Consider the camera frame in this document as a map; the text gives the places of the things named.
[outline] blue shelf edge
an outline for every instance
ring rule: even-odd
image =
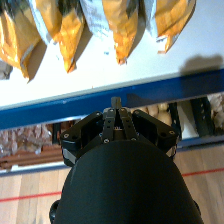
[[[0,110],[0,130],[49,123],[103,111],[119,96],[125,107],[138,107],[224,91],[224,69],[146,84]]]

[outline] shelf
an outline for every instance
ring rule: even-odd
[[[157,54],[140,19],[135,48],[123,66],[116,64],[113,50],[104,54],[101,40],[87,29],[71,74],[65,74],[53,45],[41,61],[40,44],[30,59],[31,73],[41,61],[33,80],[26,84],[14,69],[11,80],[0,82],[0,129],[102,111],[113,96],[120,96],[124,106],[135,107],[224,91],[223,15],[222,0],[198,0],[191,20],[166,55]]]
[[[177,104],[177,109],[182,128],[182,141],[178,143],[178,151],[186,151],[189,150],[189,148],[195,149],[224,143],[224,135],[199,137],[196,131],[190,101],[179,102]]]

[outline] yellow bag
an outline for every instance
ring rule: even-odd
[[[0,2],[0,58],[29,79],[27,64],[40,41],[27,0]]]
[[[138,0],[102,1],[109,27],[114,35],[117,62],[124,64],[137,33]]]
[[[75,68],[75,52],[84,28],[79,0],[30,0],[38,31],[49,44],[60,45],[67,72]]]
[[[166,53],[186,25],[196,0],[144,0],[147,29]]]

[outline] black cylinder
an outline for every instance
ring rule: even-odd
[[[203,223],[173,161],[139,141],[84,154],[65,181],[55,224]]]

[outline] red line on floor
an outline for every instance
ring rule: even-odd
[[[219,169],[214,169],[214,170],[204,170],[204,171],[198,171],[198,172],[192,172],[192,173],[185,173],[185,174],[182,174],[182,176],[188,177],[188,176],[207,174],[207,173],[216,173],[216,172],[222,172],[222,171],[224,171],[224,168],[219,168]]]
[[[45,194],[32,194],[32,195],[12,197],[12,198],[3,198],[3,199],[0,199],[0,203],[1,202],[8,202],[8,201],[31,199],[31,198],[49,197],[49,196],[55,196],[55,195],[61,195],[61,191],[45,193]]]
[[[192,173],[184,173],[184,174],[182,174],[182,176],[189,177],[189,176],[194,176],[194,175],[216,173],[216,172],[222,172],[222,171],[224,171],[224,168],[198,171],[198,172],[192,172]],[[0,199],[0,203],[9,202],[9,201],[18,201],[18,200],[24,200],[24,199],[32,199],[32,198],[50,197],[50,196],[55,196],[55,195],[61,195],[61,191],[44,193],[44,194],[32,194],[32,195],[12,197],[12,198],[3,198],[3,199]]]

